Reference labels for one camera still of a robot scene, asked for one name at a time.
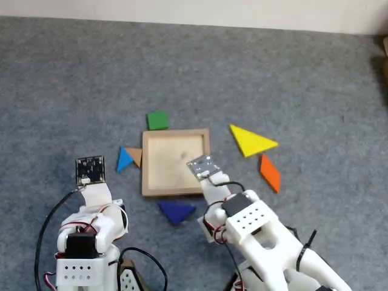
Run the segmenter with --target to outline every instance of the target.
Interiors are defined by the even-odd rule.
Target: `wooden frame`
[[[186,163],[210,154],[209,129],[143,132],[142,195],[202,193]]]

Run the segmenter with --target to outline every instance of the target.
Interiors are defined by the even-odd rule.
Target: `black cable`
[[[239,268],[238,268],[238,265],[237,265],[237,263],[236,263],[235,256],[233,255],[232,251],[230,250],[228,244],[225,243],[224,245],[226,246],[226,249],[228,250],[230,257],[232,258],[232,261],[233,261],[233,263],[234,263],[234,265],[235,265],[237,274],[238,274],[238,276],[240,277],[240,280],[241,280],[241,290],[244,291],[243,278],[242,278],[242,276],[241,276],[241,272],[240,272],[240,270],[239,270]]]
[[[296,271],[299,272],[299,267],[300,267],[300,264],[301,264],[301,260],[302,260],[302,257],[304,255],[304,252],[310,248],[311,246],[311,243],[313,242],[314,240],[314,237],[316,235],[316,229],[313,231],[313,233],[311,234],[310,238],[309,238],[309,241],[306,242],[301,250],[301,252],[299,253],[299,257],[298,259],[296,260]]]
[[[285,226],[285,227],[286,227],[286,229],[292,231],[294,237],[295,237],[298,241],[301,241],[301,240],[299,239],[298,230],[296,229],[296,227],[291,227],[291,226]]]
[[[120,282],[120,266],[122,264],[122,257],[124,256],[125,252],[129,250],[134,250],[136,252],[142,253],[145,256],[148,256],[162,271],[163,276],[164,276],[164,288],[163,291],[167,291],[167,283],[169,282],[169,279],[167,277],[167,273],[164,270],[163,266],[157,259],[155,259],[151,254],[147,253],[145,250],[139,249],[137,247],[126,247],[124,250],[121,251],[119,261],[117,263],[117,290],[121,290],[121,282]]]
[[[202,222],[204,223],[207,231],[212,235],[213,234],[213,231],[214,231],[214,227],[212,225],[210,225],[210,223],[207,222],[206,220],[206,213],[209,211],[209,209],[211,208],[211,206],[217,204],[217,203],[224,203],[223,200],[218,200],[218,201],[215,201],[211,204],[209,204],[204,212],[204,215],[203,215],[203,219],[202,219]]]
[[[218,184],[214,184],[213,181],[210,179],[210,177],[207,177],[207,179],[209,180],[209,182],[211,183],[211,185],[215,186],[215,187],[221,187],[221,186],[227,186],[227,185],[238,185],[241,187],[241,190],[243,192],[245,192],[245,187],[244,185],[242,185],[240,182],[236,182],[236,181],[229,181],[229,182],[222,182],[222,183],[218,183]]]
[[[35,262],[34,262],[35,286],[36,286],[37,291],[42,290],[41,282],[39,280],[39,257],[41,255],[41,247],[42,247],[42,240],[43,240],[44,232],[47,228],[47,225],[50,222],[50,219],[52,218],[52,216],[54,215],[56,210],[59,208],[59,206],[64,204],[66,202],[66,200],[68,200],[70,198],[70,196],[72,196],[74,193],[76,193],[78,191],[79,190],[77,189],[77,190],[69,192],[60,200],[60,202],[57,203],[57,205],[54,206],[54,208],[51,209],[50,213],[47,215],[46,219],[44,220],[41,231],[39,232],[38,241],[36,242]]]

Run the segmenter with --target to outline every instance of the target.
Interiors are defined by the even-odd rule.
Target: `blue triangle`
[[[190,214],[195,210],[195,206],[187,204],[175,204],[172,202],[158,202],[160,210],[167,216],[169,221],[177,226],[179,223],[184,221]]]
[[[120,148],[120,155],[119,155],[119,162],[117,163],[117,172],[121,172],[122,169],[127,167],[131,162],[133,162],[133,159],[130,155],[128,155],[125,148]]]

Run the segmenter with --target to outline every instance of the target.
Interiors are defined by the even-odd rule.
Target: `red wire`
[[[52,272],[45,272],[45,274],[43,275],[43,281],[45,282],[46,286],[48,288],[51,289],[51,291],[56,291],[56,288],[55,286],[50,282],[49,280],[49,276],[53,276],[55,275],[56,273],[52,273]]]
[[[213,239],[214,239],[214,241],[215,241],[216,243],[218,243],[218,244],[224,244],[224,243],[226,242],[226,239],[224,239],[224,238],[222,237],[222,235],[221,235],[222,241],[219,241],[219,240],[217,239],[217,237],[216,237],[217,233],[218,233],[218,232],[221,230],[221,228],[224,227],[224,226],[225,226],[225,224],[223,224],[223,225],[221,225],[221,226],[218,226],[218,227],[214,230],[214,232],[213,232]]]
[[[82,221],[68,222],[68,223],[64,224],[63,226],[61,226],[61,228],[63,228],[64,226],[79,225],[79,224],[86,226],[84,229],[84,232],[87,231],[88,227],[91,227],[94,230],[94,232],[97,233],[97,230],[90,223],[86,223],[86,222],[82,222]]]

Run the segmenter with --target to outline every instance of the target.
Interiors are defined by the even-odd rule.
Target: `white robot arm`
[[[208,241],[234,244],[247,260],[239,268],[242,281],[232,290],[351,291],[309,248],[311,241],[301,244],[253,190],[230,182],[211,156],[187,165],[200,181],[209,205],[198,220]],[[242,193],[231,193],[229,184],[240,185]]]
[[[131,260],[124,260],[125,252],[137,251],[151,258],[162,270],[167,288],[167,274],[149,253],[136,247],[122,250],[113,244],[128,232],[129,219],[121,199],[112,200],[105,183],[104,157],[94,156],[76,160],[78,188],[68,193],[46,217],[39,233],[35,254],[35,285],[41,291],[39,256],[43,234],[58,209],[70,196],[81,193],[85,205],[78,213],[66,218],[59,229],[56,273],[47,272],[44,282],[52,291],[148,291]],[[56,287],[48,275],[56,275]]]

